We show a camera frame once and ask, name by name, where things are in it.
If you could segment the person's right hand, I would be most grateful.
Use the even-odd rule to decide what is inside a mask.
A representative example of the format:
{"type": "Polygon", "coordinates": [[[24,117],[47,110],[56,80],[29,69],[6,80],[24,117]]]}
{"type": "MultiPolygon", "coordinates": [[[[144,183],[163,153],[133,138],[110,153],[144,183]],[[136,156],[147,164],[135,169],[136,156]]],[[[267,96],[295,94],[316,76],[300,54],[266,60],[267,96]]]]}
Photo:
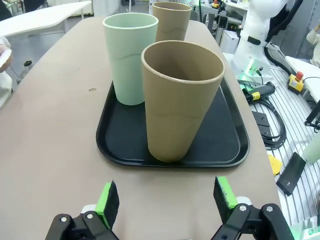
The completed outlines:
{"type": "Polygon", "coordinates": [[[0,37],[0,72],[4,72],[11,64],[12,49],[5,37],[0,37]]]}

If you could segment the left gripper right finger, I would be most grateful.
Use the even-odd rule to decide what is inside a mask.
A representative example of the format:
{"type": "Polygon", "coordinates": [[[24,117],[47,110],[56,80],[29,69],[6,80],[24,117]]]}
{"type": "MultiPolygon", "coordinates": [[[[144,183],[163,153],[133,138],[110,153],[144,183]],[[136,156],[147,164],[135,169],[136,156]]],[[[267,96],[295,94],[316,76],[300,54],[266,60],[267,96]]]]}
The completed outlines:
{"type": "Polygon", "coordinates": [[[238,240],[242,235],[252,235],[256,240],[294,239],[277,204],[256,208],[239,203],[225,176],[215,178],[213,197],[222,221],[213,240],[238,240]]]}

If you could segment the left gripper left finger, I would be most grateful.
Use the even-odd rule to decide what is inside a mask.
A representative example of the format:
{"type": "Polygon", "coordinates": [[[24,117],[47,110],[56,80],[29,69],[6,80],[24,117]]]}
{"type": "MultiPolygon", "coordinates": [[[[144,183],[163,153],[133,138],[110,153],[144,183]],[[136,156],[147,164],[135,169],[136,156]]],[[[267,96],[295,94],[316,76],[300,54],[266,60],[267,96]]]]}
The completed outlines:
{"type": "Polygon", "coordinates": [[[113,232],[120,205],[116,183],[105,184],[94,210],[73,218],[66,213],[54,217],[47,240],[117,240],[113,232]]]}

